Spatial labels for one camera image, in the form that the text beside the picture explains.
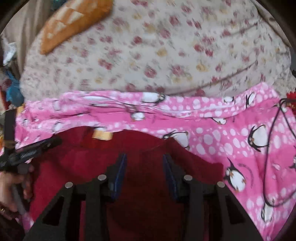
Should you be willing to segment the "person's left hand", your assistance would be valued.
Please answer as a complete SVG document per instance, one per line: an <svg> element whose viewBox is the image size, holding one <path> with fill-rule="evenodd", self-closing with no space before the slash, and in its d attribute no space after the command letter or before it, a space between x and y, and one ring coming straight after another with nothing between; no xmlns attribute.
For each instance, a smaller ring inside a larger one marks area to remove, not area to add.
<svg viewBox="0 0 296 241"><path fill-rule="evenodd" d="M28 165L27 174L15 174L1 171L1 205L11 212L18 212L18 207L13 196L12 186L24 184L23 197L30 200L33 196L31 173L34 171L32 165Z"/></svg>

